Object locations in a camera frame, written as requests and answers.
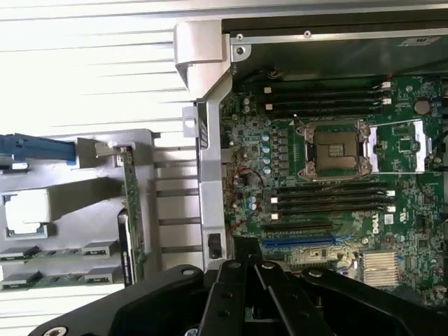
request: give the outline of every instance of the heatsink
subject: heatsink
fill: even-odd
[[[364,252],[364,283],[372,287],[398,285],[398,261],[395,251]]]

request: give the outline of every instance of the screw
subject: screw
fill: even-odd
[[[241,266],[241,264],[239,263],[239,262],[237,262],[237,261],[232,261],[230,264],[229,264],[229,267],[230,268],[238,268],[238,267],[240,267]]]
[[[244,49],[243,47],[238,47],[236,51],[238,55],[243,55],[246,49]]]
[[[308,274],[315,278],[322,277],[323,273],[321,271],[318,271],[317,269],[311,269],[308,271]]]
[[[196,335],[197,335],[197,329],[189,329],[187,330],[184,336],[196,336]]]
[[[65,327],[55,327],[52,329],[49,329],[43,336],[64,336],[67,334],[67,328]]]
[[[194,273],[195,273],[195,270],[193,270],[193,269],[184,269],[182,271],[183,275],[193,275]]]
[[[267,261],[261,264],[261,267],[263,267],[266,270],[272,270],[275,267],[275,264],[273,262]]]

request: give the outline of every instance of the motherboard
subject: motherboard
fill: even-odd
[[[446,303],[441,78],[249,83],[220,119],[229,235],[296,274]]]

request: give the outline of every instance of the blue pcie slot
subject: blue pcie slot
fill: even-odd
[[[337,242],[338,241],[336,237],[328,235],[318,237],[264,239],[262,241],[262,245],[265,248],[280,248],[296,246],[334,245]]]

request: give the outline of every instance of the cpu socket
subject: cpu socket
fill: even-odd
[[[353,179],[369,174],[364,154],[370,130],[359,120],[311,122],[296,129],[304,137],[305,167],[297,174],[312,181]]]

